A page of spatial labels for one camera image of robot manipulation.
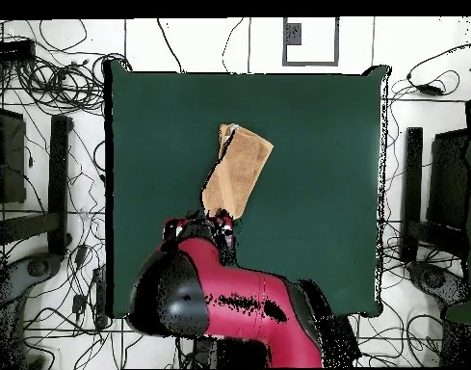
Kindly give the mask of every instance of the black stand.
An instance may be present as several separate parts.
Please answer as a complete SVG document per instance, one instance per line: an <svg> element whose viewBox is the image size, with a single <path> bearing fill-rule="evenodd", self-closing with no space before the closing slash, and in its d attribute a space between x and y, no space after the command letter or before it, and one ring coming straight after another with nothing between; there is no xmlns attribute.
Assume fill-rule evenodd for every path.
<svg viewBox="0 0 471 370"><path fill-rule="evenodd" d="M67 233L67 152L73 124L71 118L55 116L51 125L48 213L0 222L0 246L43 232L48 240L48 252L24 257L6 268L0 265L0 370L41 368L44 364L41 357L33 362L26 357L24 308L31 288L58 274L71 240Z"/></svg>
<svg viewBox="0 0 471 370"><path fill-rule="evenodd" d="M48 250L65 255L67 235L67 152L72 119L63 115L52 117L50 159L48 170L48 213L24 216L0 222L0 245L47 234Z"/></svg>
<svg viewBox="0 0 471 370"><path fill-rule="evenodd" d="M439 139L451 134L454 138L459 138L464 136L465 133L465 130L459 130L437 135L434 143L438 143ZM429 220L421 222L422 147L422 128L408 128L406 130L402 222L400 226L400 260L404 263L416 261L419 242L428 243L440 251L448 252L460 259L466 259L469 252L469 243L466 229L461 225L465 224L466 205L464 202L467 198L466 191L469 191L469 186L465 186L460 181L462 180L462 172L459 169L465 166L462 157L460 157L462 153L458 152L456 156L449 157L451 172L458 180L453 180L452 185L445 183L445 186L442 186L442 180L434 180L433 169L439 167L438 162L444 161L445 158L442 157L443 153L441 151L432 148ZM442 177L443 175L440 175L435 178L441 179ZM448 199L452 195L455 195L456 199Z"/></svg>

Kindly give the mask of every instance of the black cable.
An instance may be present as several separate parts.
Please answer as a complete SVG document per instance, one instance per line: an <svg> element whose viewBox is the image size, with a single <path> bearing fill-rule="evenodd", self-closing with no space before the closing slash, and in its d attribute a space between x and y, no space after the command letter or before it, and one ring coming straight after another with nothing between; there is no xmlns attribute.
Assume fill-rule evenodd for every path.
<svg viewBox="0 0 471 370"><path fill-rule="evenodd" d="M133 346L137 345L143 338L144 338L144 336L140 336L137 340L135 340L133 343L131 343L129 346L127 346L127 347L125 348L125 351L124 351L125 357L124 357L122 369L125 369L125 366L126 366L126 364L127 364L127 351L128 351L130 348L132 348Z"/></svg>
<svg viewBox="0 0 471 370"><path fill-rule="evenodd" d="M162 31L163 39L165 40L165 43L167 44L167 47L169 48L169 51L173 58L177 61L178 63L178 68L180 69L181 73L184 73L185 71L182 69L182 65L180 64L180 61L178 60L177 56L173 52L173 50L170 47L169 39L167 39L167 35L165 34L165 30L163 29L162 23L160 22L160 19L157 18L156 22L158 23L158 27L160 27L160 30Z"/></svg>
<svg viewBox="0 0 471 370"><path fill-rule="evenodd" d="M11 169L11 171L13 171L14 173L16 174L19 174L22 178L24 178L29 184L30 186L32 187L33 191L35 192L35 196L37 197L37 201L39 202L39 208L41 209L41 212L43 213L43 216L46 216L46 211L45 209L43 208L43 203L41 202L41 198L39 198L39 194L37 192L37 189L35 188L35 186L33 185L33 183L31 182L31 180L28 178L28 176L26 174L23 174L21 173L20 171L12 168L11 166L9 166L7 163L4 164L4 167L8 168L8 169Z"/></svg>
<svg viewBox="0 0 471 370"><path fill-rule="evenodd" d="M241 20L231 29L230 34L228 35L228 38L226 39L226 43L224 45L223 53L222 53L222 63L224 66L224 70L228 72L228 69L226 68L226 65L224 64L224 52L226 51L226 47L228 46L228 43L230 42L231 35L235 31L235 29L244 21L245 17L242 17Z"/></svg>
<svg viewBox="0 0 471 370"><path fill-rule="evenodd" d="M43 348L39 348L37 346L33 346L33 345L30 345L28 342L24 342L24 344L30 348L30 349L34 349L36 351L40 351L40 352L45 352L46 354L49 354L52 356L52 361L50 362L50 365L48 366L48 369L47 370L50 370L52 369L52 366L54 365L54 362L55 362L55 355L52 351L47 351L46 349L43 349Z"/></svg>
<svg viewBox="0 0 471 370"><path fill-rule="evenodd" d="M443 92L442 90L440 89L435 89L434 87L432 87L431 84L423 84L423 85L415 85L411 82L411 73L418 67L418 66L421 66L423 65L424 63L427 63L428 61L431 61L435 58L438 58L438 57L441 57L445 54L448 54L448 53L452 53L453 51L456 51L458 49L463 49L465 47L471 47L471 42L467 43L467 44L462 44L462 45L457 45L456 47L453 47L453 48L450 48L446 51L443 51L441 52L440 54L437 54L433 57L429 57L427 60L424 60L420 63L418 63L416 66L414 66L408 73L408 75L406 76L406 80L409 82L409 84L411 85L411 87L415 88L416 90L420 91L421 93L427 93L427 94L433 94L435 96L445 96L445 95L448 95L450 93L453 93L456 89L454 89L454 91L451 91L451 92L447 92L445 93L445 91ZM459 75L455 72L455 71L446 71L446 72L453 72L457 77L458 77L458 80L459 80Z"/></svg>
<svg viewBox="0 0 471 370"><path fill-rule="evenodd" d="M100 169L102 172L105 172L105 169L100 168L98 164L96 163L96 151L105 143L105 141L100 142L96 147L94 148L94 151L92 153L92 162L94 163L94 166L98 169Z"/></svg>

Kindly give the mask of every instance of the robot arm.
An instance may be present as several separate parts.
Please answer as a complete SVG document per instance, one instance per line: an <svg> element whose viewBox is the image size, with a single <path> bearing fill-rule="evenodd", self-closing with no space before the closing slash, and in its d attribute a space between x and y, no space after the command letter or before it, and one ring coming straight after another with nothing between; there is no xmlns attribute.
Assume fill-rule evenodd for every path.
<svg viewBox="0 0 471 370"><path fill-rule="evenodd" d="M267 346L270 367L323 367L304 292L283 277L220 263L213 223L190 221L144 264L129 325L157 335L223 335Z"/></svg>

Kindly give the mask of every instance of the black frame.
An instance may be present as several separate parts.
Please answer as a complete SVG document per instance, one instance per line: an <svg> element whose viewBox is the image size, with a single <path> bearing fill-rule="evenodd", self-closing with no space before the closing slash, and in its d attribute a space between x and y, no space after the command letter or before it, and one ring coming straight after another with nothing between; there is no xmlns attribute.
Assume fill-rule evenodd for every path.
<svg viewBox="0 0 471 370"><path fill-rule="evenodd" d="M334 60L327 62L295 62L288 61L286 47L290 38L291 24L288 23L288 17L283 17L283 66L338 66L339 63L339 17L335 17L334 23Z"/></svg>

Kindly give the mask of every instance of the cable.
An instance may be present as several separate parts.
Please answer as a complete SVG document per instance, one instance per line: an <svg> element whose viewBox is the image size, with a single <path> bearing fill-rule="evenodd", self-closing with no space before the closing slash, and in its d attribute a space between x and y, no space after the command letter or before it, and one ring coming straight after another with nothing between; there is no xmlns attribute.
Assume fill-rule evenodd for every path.
<svg viewBox="0 0 471 370"><path fill-rule="evenodd" d="M167 47L169 48L169 51L170 51L171 55L173 56L173 58L174 58L174 59L177 61L177 63L178 63L178 69L180 69L180 72L181 72L181 73L184 73L185 71L182 69L182 65L180 64L180 61L178 61L177 56L175 55L175 53L173 52L173 50L172 50L171 47L170 47L169 40L167 39L167 35L165 34L165 30L164 30L163 27L162 27L162 23L160 23L160 19L157 18L157 19L156 19L156 22L158 23L158 27L160 27L160 30L162 31L163 39L165 40L165 43L167 44Z"/></svg>
<svg viewBox="0 0 471 370"><path fill-rule="evenodd" d="M226 51L226 47L228 46L228 43L230 42L230 38L232 33L235 31L235 29L244 21L245 17L242 17L241 20L231 29L230 34L228 35L228 38L226 39L226 43L224 45L223 53L222 53L222 63L224 66L224 70L228 72L228 69L226 68L226 65L224 64L224 52Z"/></svg>
<svg viewBox="0 0 471 370"><path fill-rule="evenodd" d="M450 91L450 92L447 92L445 91L442 91L440 90L438 87L434 87L431 83L429 84L422 84L422 85L415 85L411 82L411 73L418 67L418 66L421 66L422 64L424 63L427 63L428 61L431 61L435 58L438 58L438 57L441 57L445 54L448 54L448 53L452 53L453 51L456 51L458 49L463 49L465 47L471 47L471 42L467 43L467 44L462 44L462 45L457 45L456 47L453 47L453 48L450 48L446 51L443 51L441 52L440 54L437 54L433 57L429 57L427 60L424 60L420 63L418 63L416 66L414 66L408 73L408 75L406 76L406 80L409 82L409 84L411 85L411 87L415 88L416 90L420 91L420 93L425 93L425 94L428 94L428 95L433 95L433 96L445 96L445 95L449 95L451 93L453 93L457 88L458 86L456 86L456 89ZM459 75L457 72L453 71L453 70L449 70L449 71L446 71L444 73L442 73L441 75L444 75L445 73L447 72L453 72L457 77L458 77L458 84L459 84Z"/></svg>
<svg viewBox="0 0 471 370"><path fill-rule="evenodd" d="M133 343L131 343L129 346L125 348L125 358L123 361L122 369L125 369L125 365L127 364L127 351L133 346L137 345L143 338L144 336L140 336L137 340L135 340Z"/></svg>
<svg viewBox="0 0 471 370"><path fill-rule="evenodd" d="M29 184L30 186L32 187L33 191L35 192L35 196L37 197L37 201L39 202L39 208L41 209L41 212L43 213L43 216L46 216L46 211L45 209L43 208L43 203L41 202L41 198L39 198L39 194L37 192L37 189L35 188L35 186L33 185L33 183L31 182L31 180L28 178L28 176L26 174L23 174L21 173L20 171L12 168L11 166L9 166L7 163L4 164L4 167L5 168L8 168L8 169L11 169L11 171L13 171L14 173L16 174L19 174L22 178L24 178Z"/></svg>
<svg viewBox="0 0 471 370"><path fill-rule="evenodd" d="M98 164L96 163L96 151L105 143L105 141L100 142L96 147L94 148L94 151L92 152L92 162L94 166L98 169L100 169L102 172L105 172L105 169L100 168Z"/></svg>

